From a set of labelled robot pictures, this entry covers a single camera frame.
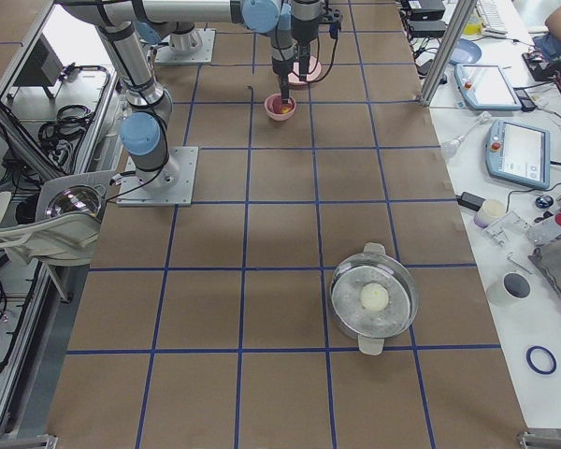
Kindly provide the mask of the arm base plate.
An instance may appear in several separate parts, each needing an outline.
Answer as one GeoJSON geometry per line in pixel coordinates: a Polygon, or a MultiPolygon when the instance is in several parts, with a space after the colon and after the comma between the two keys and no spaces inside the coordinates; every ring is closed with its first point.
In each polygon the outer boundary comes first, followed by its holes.
{"type": "Polygon", "coordinates": [[[123,177],[115,201],[120,207],[190,206],[199,149],[197,147],[171,147],[163,171],[151,183],[155,173],[137,170],[135,161],[128,156],[125,170],[135,171],[123,177]]]}
{"type": "Polygon", "coordinates": [[[211,28],[194,28],[187,33],[169,35],[155,55],[157,65],[210,64],[216,31],[211,28]]]}

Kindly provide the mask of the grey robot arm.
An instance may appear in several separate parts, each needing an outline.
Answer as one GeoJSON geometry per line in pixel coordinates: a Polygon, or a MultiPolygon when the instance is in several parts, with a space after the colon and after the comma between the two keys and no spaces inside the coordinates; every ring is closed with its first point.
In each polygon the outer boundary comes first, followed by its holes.
{"type": "Polygon", "coordinates": [[[327,24],[338,37],[342,16],[322,1],[135,1],[136,20],[149,41],[168,39],[172,51],[191,54],[201,46],[197,22],[230,22],[268,36],[274,73],[279,78],[280,98],[275,106],[289,109],[290,77],[306,82],[309,76],[310,44],[327,24]]]}
{"type": "Polygon", "coordinates": [[[196,22],[229,22],[270,38],[280,98],[272,110],[281,117],[295,109],[289,73],[299,64],[298,77],[309,73],[310,43],[318,37],[323,17],[319,1],[61,1],[65,11],[96,27],[107,54],[127,88],[136,110],[155,110],[165,95],[139,41],[137,25],[160,38],[187,34],[196,22]]]}

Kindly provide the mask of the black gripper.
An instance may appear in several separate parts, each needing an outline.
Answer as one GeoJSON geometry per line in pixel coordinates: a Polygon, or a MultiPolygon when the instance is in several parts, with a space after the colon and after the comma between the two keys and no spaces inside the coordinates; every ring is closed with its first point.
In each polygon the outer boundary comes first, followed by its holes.
{"type": "Polygon", "coordinates": [[[271,57],[273,72],[280,78],[280,99],[282,104],[290,100],[289,75],[294,69],[294,57],[283,58],[273,55],[271,57]]]}
{"type": "Polygon", "coordinates": [[[305,80],[309,74],[309,58],[311,50],[311,37],[298,37],[297,44],[297,58],[298,58],[298,77],[305,80]]]}

